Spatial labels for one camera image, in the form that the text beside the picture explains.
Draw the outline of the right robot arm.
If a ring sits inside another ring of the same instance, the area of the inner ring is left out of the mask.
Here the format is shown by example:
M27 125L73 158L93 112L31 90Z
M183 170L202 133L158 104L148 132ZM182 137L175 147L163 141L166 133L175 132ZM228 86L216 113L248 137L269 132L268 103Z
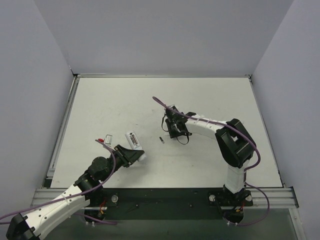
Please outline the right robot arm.
M165 109L162 121L172 139L184 136L189 141L197 134L216 140L228 166L223 187L235 196L245 190L247 167L257 145L238 119L214 121L194 112L184 114L173 105Z

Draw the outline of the white remote control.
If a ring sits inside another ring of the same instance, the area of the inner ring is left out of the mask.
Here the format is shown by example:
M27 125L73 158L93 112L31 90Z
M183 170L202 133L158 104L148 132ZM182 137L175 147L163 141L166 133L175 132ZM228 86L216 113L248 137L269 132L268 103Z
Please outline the white remote control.
M138 140L137 134L133 130L126 132L125 137L132 150L143 151L141 143Z

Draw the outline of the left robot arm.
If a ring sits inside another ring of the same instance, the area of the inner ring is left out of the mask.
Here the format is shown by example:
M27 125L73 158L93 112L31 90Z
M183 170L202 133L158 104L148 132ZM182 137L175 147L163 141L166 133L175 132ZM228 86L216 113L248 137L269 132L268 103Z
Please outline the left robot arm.
M43 240L59 224L81 208L101 203L103 184L121 167L128 168L145 153L143 149L128 149L121 145L110 148L110 157L96 157L87 170L52 201L16 213L6 232L8 240Z

